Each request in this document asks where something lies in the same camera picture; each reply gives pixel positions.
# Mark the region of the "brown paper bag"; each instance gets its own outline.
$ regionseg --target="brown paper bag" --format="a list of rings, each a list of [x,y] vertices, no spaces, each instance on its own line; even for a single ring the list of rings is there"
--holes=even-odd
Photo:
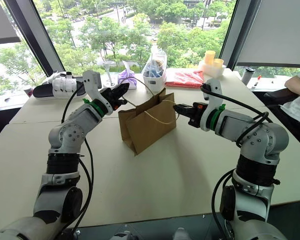
[[[173,109],[174,94],[165,95],[165,89],[154,95],[149,101],[134,109],[119,111],[119,122],[122,140],[131,148],[135,155],[140,154],[152,143],[176,127]]]

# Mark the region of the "purple bag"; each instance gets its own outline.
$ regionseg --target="purple bag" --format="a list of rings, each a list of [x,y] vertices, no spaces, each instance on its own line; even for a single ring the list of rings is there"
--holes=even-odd
[[[122,61],[125,70],[118,74],[118,84],[121,83],[129,83],[129,89],[136,89],[136,79],[129,78],[129,77],[135,77],[134,71],[130,70],[129,64],[126,61]]]

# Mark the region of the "red package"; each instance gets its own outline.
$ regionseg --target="red package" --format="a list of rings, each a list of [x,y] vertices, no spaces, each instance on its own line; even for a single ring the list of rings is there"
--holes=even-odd
[[[178,71],[174,73],[173,77],[166,80],[165,85],[199,89],[204,82],[203,72],[200,70]]]

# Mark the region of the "yellow cup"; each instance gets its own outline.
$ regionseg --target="yellow cup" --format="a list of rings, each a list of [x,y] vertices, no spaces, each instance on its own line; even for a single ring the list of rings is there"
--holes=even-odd
[[[215,51],[213,50],[205,51],[205,58],[204,58],[205,64],[212,65],[214,57],[215,57]]]
[[[223,59],[220,59],[220,58],[217,59],[216,58],[216,59],[213,60],[213,67],[221,69],[222,65],[223,65],[223,62],[224,62]]]

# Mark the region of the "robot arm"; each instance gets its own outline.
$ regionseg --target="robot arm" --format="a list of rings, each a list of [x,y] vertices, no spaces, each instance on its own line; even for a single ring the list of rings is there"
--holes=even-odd
[[[221,85],[208,80],[202,91],[221,95]],[[237,168],[232,175],[233,186],[223,189],[220,212],[230,223],[237,240],[286,238],[267,223],[276,167],[280,152],[289,142],[286,130],[276,123],[259,123],[245,114],[225,110],[222,99],[204,93],[208,104],[178,104],[174,109],[189,117],[189,125],[237,142],[241,148]]]
[[[83,73],[85,90],[93,101],[84,99],[85,103],[49,134],[47,169],[42,175],[33,216],[1,229],[0,240],[52,240],[79,216],[82,191],[76,184],[80,179],[81,145],[105,114],[127,103],[120,98],[129,88],[129,84],[124,83],[114,89],[98,91],[96,80],[95,72]]]

